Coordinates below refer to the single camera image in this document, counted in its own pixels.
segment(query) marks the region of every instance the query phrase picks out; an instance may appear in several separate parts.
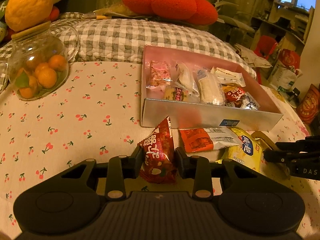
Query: blue sticker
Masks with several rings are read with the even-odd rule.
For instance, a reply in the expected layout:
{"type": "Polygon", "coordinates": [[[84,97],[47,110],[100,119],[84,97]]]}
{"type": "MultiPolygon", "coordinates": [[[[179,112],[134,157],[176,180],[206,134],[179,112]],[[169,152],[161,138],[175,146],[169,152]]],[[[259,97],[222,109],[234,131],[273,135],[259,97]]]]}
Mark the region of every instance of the blue sticker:
{"type": "Polygon", "coordinates": [[[245,135],[241,135],[241,141],[243,142],[242,144],[242,150],[245,154],[252,156],[253,155],[253,144],[250,138],[248,138],[245,135]]]}
{"type": "Polygon", "coordinates": [[[237,126],[240,120],[223,119],[220,126],[237,126]]]}

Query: checkered quilt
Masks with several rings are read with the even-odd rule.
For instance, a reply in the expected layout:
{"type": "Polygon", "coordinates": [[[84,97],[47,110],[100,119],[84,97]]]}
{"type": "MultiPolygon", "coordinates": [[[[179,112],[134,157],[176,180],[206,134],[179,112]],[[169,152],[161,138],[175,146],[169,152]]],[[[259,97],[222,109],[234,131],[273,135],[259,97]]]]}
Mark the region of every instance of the checkered quilt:
{"type": "MultiPolygon", "coordinates": [[[[254,78],[256,73],[231,48],[212,34],[168,23],[134,19],[85,20],[80,13],[66,13],[52,23],[52,33],[71,52],[76,37],[67,25],[73,26],[80,37],[80,49],[71,61],[119,61],[142,63],[145,45],[198,52],[241,65],[254,78]]],[[[12,42],[0,48],[0,57],[8,58],[12,42]]]]}

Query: pink box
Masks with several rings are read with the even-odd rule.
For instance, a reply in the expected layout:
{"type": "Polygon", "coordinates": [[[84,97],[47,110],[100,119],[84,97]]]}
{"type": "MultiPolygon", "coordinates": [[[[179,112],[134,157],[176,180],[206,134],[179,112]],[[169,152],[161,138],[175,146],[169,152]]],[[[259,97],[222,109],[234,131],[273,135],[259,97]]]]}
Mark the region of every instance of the pink box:
{"type": "Polygon", "coordinates": [[[201,127],[217,127],[223,125],[237,125],[247,131],[270,131],[282,117],[282,113],[271,100],[264,89],[240,65],[195,52],[171,49],[157,46],[145,46],[141,74],[141,125],[155,127],[166,116],[170,116],[172,128],[193,129],[201,127]],[[165,61],[175,65],[177,61],[186,64],[190,69],[195,65],[208,69],[212,67],[224,68],[242,73],[249,92],[260,104],[258,110],[249,110],[225,106],[194,104],[179,101],[154,99],[147,93],[146,80],[149,73],[146,70],[151,61],[165,61]]]}

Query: blue logo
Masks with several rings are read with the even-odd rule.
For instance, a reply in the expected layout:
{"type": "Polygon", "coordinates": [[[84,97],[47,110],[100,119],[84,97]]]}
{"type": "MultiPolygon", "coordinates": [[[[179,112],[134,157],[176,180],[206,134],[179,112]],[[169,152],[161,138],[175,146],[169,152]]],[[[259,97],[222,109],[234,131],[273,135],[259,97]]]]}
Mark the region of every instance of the blue logo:
{"type": "Polygon", "coordinates": [[[245,135],[241,135],[242,150],[245,154],[252,156],[253,155],[253,144],[252,141],[245,135]]]}

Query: cherry print tablecloth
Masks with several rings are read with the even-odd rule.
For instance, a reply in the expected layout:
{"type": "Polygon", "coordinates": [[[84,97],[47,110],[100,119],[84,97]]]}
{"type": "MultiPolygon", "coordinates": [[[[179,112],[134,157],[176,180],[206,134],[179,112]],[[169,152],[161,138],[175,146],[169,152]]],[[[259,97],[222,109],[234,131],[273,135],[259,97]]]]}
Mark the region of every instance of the cherry print tablecloth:
{"type": "MultiPolygon", "coordinates": [[[[20,228],[12,207],[17,196],[87,158],[98,163],[117,155],[130,155],[152,128],[140,126],[141,65],[115,62],[73,63],[70,77],[55,93],[24,102],[8,87],[0,95],[0,230],[14,239],[20,228]]],[[[265,88],[284,113],[266,132],[273,141],[295,141],[308,132],[291,107],[265,88]]],[[[173,131],[179,145],[177,130],[173,131]]],[[[273,164],[262,161],[261,172],[296,190],[306,214],[298,233],[319,230],[320,183],[284,177],[273,164]]],[[[214,180],[215,194],[220,190],[214,180]]],[[[126,181],[127,190],[186,190],[190,180],[155,185],[138,178],[126,181]]]]}

